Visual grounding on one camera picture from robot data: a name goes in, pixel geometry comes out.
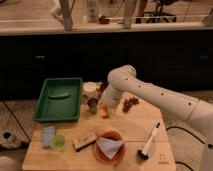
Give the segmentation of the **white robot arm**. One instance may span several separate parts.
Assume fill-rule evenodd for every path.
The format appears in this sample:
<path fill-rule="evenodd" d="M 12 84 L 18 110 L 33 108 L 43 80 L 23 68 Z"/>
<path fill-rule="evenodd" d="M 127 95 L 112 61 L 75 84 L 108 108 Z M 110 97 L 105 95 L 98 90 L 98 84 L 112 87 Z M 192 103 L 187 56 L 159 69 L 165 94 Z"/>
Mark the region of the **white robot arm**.
<path fill-rule="evenodd" d="M 206 137 L 199 171 L 213 171 L 213 104 L 171 91 L 136 78 L 136 69 L 124 65 L 111 70 L 108 86 L 101 100 L 108 108 L 116 108 L 124 92 L 131 93 L 157 108 L 175 115 Z"/>

